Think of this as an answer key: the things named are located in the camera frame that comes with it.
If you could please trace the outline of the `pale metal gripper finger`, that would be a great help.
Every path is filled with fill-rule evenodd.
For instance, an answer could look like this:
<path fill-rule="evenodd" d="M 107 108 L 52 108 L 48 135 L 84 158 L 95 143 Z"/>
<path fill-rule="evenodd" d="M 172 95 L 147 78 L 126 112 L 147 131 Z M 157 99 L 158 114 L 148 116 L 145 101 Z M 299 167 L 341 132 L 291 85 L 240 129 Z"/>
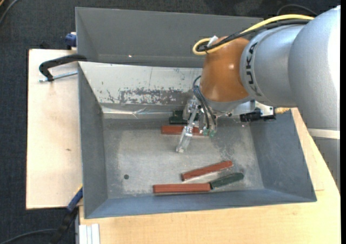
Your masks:
<path fill-rule="evenodd" d="M 182 130 L 176 152 L 185 152 L 189 145 L 189 128 L 185 126 Z"/>
<path fill-rule="evenodd" d="M 184 129 L 181 133 L 180 141 L 179 141 L 179 152 L 180 153 L 183 153 L 186 151 L 192 137 L 193 137 L 193 129 L 190 127 L 184 127 Z"/>

